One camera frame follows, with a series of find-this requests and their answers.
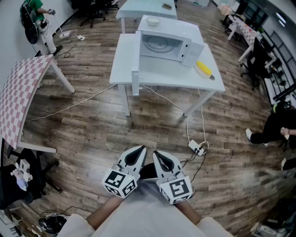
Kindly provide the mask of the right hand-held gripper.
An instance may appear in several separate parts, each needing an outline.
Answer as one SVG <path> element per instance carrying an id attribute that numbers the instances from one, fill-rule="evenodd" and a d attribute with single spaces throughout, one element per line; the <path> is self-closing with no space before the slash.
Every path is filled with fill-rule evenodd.
<path id="1" fill-rule="evenodd" d="M 153 152 L 155 171 L 158 177 L 156 182 L 160 193 L 170 205 L 190 199 L 193 194 L 189 176 L 182 169 L 179 159 L 170 153 L 155 150 Z"/>

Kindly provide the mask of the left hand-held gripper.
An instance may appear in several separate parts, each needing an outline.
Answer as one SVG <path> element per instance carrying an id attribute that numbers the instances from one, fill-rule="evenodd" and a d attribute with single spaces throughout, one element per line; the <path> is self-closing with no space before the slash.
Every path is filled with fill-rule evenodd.
<path id="1" fill-rule="evenodd" d="M 108 168 L 102 184 L 105 189 L 120 198 L 126 198 L 136 188 L 139 172 L 146 161 L 147 148 L 139 145 L 124 151 L 112 168 Z"/>

